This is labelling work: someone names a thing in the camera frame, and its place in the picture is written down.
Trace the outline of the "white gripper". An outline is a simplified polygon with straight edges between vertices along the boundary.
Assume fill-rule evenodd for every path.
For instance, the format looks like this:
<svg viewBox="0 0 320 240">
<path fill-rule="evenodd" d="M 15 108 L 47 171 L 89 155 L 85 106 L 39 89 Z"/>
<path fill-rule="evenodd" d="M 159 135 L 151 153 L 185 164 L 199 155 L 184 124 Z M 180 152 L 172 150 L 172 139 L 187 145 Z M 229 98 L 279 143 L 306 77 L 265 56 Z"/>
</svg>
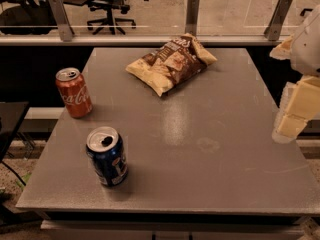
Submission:
<svg viewBox="0 0 320 240">
<path fill-rule="evenodd" d="M 297 83 L 287 82 L 274 121 L 272 138 L 285 144 L 297 138 L 307 123 L 320 112 L 320 5 L 317 5 L 289 36 L 274 47 L 269 56 L 290 58 L 291 67 L 304 75 Z"/>
</svg>

